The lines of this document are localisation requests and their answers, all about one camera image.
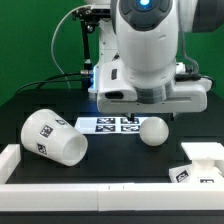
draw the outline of green background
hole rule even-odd
[[[0,105],[22,85],[60,74],[54,66],[50,44],[60,20],[82,0],[0,1]],[[213,33],[187,34],[187,52],[200,64],[200,72],[216,80],[213,89],[224,98],[224,26]],[[90,36],[93,62],[98,60],[97,32]],[[56,57],[65,72],[83,67],[79,22],[66,20],[57,37]],[[54,88],[67,88],[54,84]]]

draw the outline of foam ball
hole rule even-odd
[[[142,122],[139,134],[147,145],[158,146],[168,138],[169,128],[163,119],[150,117]]]

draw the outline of black tabletop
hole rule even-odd
[[[100,114],[96,100],[81,90],[23,91],[0,107],[0,151],[8,144],[21,144],[20,132],[25,120],[39,109],[51,109],[73,126],[78,117],[111,116]],[[208,108],[204,112],[183,113],[174,118],[169,114],[156,114],[167,122],[170,131],[161,146],[144,144],[139,134],[86,135],[87,153],[73,167],[33,154],[21,145],[21,162],[7,183],[169,183],[170,168],[190,163],[181,142],[224,144],[223,114],[224,101],[209,93]],[[223,223],[224,212],[1,213],[1,219],[5,223],[15,219],[16,223],[32,220],[34,223],[44,220],[54,223]]]

